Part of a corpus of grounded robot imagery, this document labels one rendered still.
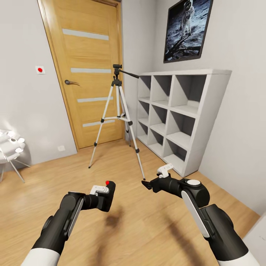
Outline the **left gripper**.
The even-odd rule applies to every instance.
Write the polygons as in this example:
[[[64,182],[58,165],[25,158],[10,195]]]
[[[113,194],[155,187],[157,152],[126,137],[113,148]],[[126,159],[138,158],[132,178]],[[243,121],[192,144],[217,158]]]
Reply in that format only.
[[[96,196],[96,195],[88,195],[90,196],[91,202],[87,209],[103,209],[104,205],[108,204],[108,200],[105,200],[105,197]],[[87,210],[86,209],[86,210]]]

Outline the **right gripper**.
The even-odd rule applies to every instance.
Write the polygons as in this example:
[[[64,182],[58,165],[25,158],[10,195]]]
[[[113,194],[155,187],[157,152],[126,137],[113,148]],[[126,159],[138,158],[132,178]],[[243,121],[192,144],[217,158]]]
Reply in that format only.
[[[160,176],[160,175],[161,174],[157,174],[157,176]],[[174,178],[172,178],[171,174],[169,173],[168,176],[164,178],[158,177],[158,178],[155,178],[154,180],[151,180],[150,182],[148,181],[141,181],[141,182],[148,190],[153,189],[153,192],[155,193],[161,190],[171,193],[170,184],[172,180],[174,180]]]

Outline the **digital camera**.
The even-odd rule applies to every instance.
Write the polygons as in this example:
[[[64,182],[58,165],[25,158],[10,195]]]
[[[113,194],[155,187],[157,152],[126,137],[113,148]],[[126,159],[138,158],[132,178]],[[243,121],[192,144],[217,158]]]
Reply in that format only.
[[[106,181],[105,183],[106,183],[106,187],[108,187],[108,189],[109,189],[109,193],[106,194],[106,193],[99,193],[98,192],[98,196],[105,197],[105,200],[109,201],[108,204],[104,205],[103,209],[100,209],[100,210],[104,211],[104,212],[109,212],[110,207],[112,205],[112,200],[113,200],[116,184],[114,181]]]

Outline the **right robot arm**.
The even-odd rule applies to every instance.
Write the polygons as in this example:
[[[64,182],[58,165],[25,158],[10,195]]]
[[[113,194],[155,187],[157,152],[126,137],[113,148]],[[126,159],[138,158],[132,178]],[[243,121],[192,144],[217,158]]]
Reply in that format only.
[[[194,218],[203,237],[209,242],[219,266],[260,266],[255,257],[235,232],[231,218],[216,204],[209,205],[210,194],[198,180],[177,180],[167,171],[171,163],[160,167],[158,178],[141,181],[148,189],[161,190],[182,198]]]

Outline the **camera tripod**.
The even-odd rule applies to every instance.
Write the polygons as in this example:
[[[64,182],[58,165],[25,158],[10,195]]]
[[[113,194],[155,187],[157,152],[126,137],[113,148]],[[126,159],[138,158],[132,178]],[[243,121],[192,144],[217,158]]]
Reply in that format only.
[[[97,146],[97,141],[98,141],[98,138],[99,138],[99,134],[100,134],[100,131],[101,131],[101,128],[102,128],[102,124],[103,124],[103,122],[104,122],[105,119],[118,119],[118,120],[121,119],[121,120],[124,120],[125,121],[125,124],[126,124],[126,132],[127,132],[128,139],[129,139],[129,130],[127,128],[127,123],[126,123],[126,122],[128,122],[128,124],[130,126],[130,129],[131,129],[131,132],[132,132],[132,137],[133,137],[133,141],[134,141],[134,144],[135,144],[136,153],[137,153],[137,156],[138,156],[138,159],[139,159],[140,168],[141,168],[141,171],[142,171],[142,174],[143,174],[143,179],[145,181],[146,179],[144,177],[144,173],[143,173],[141,161],[140,161],[140,158],[139,158],[139,151],[140,150],[137,148],[136,141],[135,141],[135,138],[134,138],[133,129],[132,129],[133,122],[130,120],[130,117],[129,117],[129,112],[128,112],[128,109],[127,109],[127,105],[126,105],[124,93],[123,93],[123,90],[122,90],[122,81],[119,81],[119,78],[118,78],[119,72],[124,72],[124,73],[126,73],[126,74],[128,74],[130,76],[135,77],[135,78],[139,78],[139,76],[138,75],[135,75],[135,74],[132,74],[132,73],[128,73],[128,72],[125,72],[125,71],[120,70],[119,68],[122,68],[122,65],[114,64],[113,67],[114,67],[114,70],[115,70],[114,71],[114,74],[116,76],[113,76],[114,81],[112,81],[112,84],[111,84],[111,89],[110,89],[110,92],[109,92],[108,100],[107,100],[107,103],[106,103],[106,107],[105,107],[105,110],[104,110],[103,117],[101,119],[101,126],[100,126],[100,129],[99,129],[98,137],[97,137],[96,142],[94,143],[94,146],[95,147]],[[111,93],[112,93],[112,89],[113,89],[114,84],[116,86],[117,117],[105,117],[105,114],[106,114],[106,111],[107,111],[108,103],[109,103],[109,100],[110,100],[110,96],[111,96]],[[121,100],[122,114],[120,114],[119,99]],[[128,141],[130,141],[130,140],[128,140]]]

